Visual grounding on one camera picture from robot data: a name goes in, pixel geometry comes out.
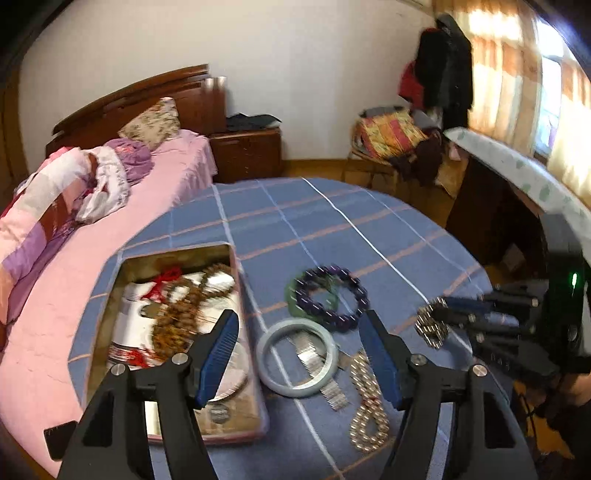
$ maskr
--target curtain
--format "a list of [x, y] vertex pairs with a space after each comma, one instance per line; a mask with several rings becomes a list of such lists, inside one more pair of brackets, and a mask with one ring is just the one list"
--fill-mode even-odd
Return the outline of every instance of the curtain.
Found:
[[470, 128], [531, 156], [541, 90], [535, 13], [521, 0], [434, 0], [433, 8], [472, 42]]
[[591, 82], [571, 59], [562, 61], [562, 100], [548, 171], [591, 208]]

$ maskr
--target chair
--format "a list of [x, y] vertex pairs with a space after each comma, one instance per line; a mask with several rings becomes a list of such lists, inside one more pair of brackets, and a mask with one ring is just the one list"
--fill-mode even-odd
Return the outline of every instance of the chair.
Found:
[[341, 181], [346, 180], [348, 171], [369, 173], [367, 184], [367, 188], [369, 189], [373, 186], [376, 175], [383, 175], [384, 179], [391, 178], [393, 183], [391, 194], [394, 195], [396, 192], [398, 172], [389, 162], [381, 158], [372, 157], [370, 152], [363, 146], [363, 141], [361, 140], [361, 120], [357, 120], [351, 128], [351, 149], [343, 167]]

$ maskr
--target pink quilt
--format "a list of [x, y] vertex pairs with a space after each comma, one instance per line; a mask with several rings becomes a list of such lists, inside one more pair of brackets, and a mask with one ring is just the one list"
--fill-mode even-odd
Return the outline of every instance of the pink quilt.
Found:
[[0, 419], [49, 473], [43, 430], [79, 420], [82, 409], [70, 383], [68, 354], [78, 323], [105, 261], [171, 207], [191, 201], [212, 184], [216, 166], [205, 137], [180, 137], [152, 152], [154, 169], [132, 187], [128, 204], [79, 228], [37, 280], [12, 326], [0, 361]]

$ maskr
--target wooden nightstand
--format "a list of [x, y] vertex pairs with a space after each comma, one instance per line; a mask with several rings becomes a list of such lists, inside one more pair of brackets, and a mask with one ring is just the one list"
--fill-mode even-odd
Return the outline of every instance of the wooden nightstand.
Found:
[[209, 138], [217, 164], [213, 181], [267, 179], [281, 175], [281, 130], [213, 134]]

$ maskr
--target amethyst bracelet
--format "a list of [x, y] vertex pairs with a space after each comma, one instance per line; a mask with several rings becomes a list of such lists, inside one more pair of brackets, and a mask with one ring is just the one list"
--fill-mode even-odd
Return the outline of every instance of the amethyst bracelet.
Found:
[[[336, 313], [334, 310], [326, 310], [319, 301], [310, 298], [310, 291], [318, 286], [318, 279], [328, 276], [338, 277], [343, 284], [353, 293], [357, 300], [357, 310], [353, 315]], [[295, 280], [295, 300], [298, 307], [308, 315], [318, 317], [330, 326], [336, 327], [340, 332], [357, 328], [359, 317], [369, 308], [368, 293], [346, 268], [336, 265], [328, 267], [316, 267], [306, 270], [301, 278]]]

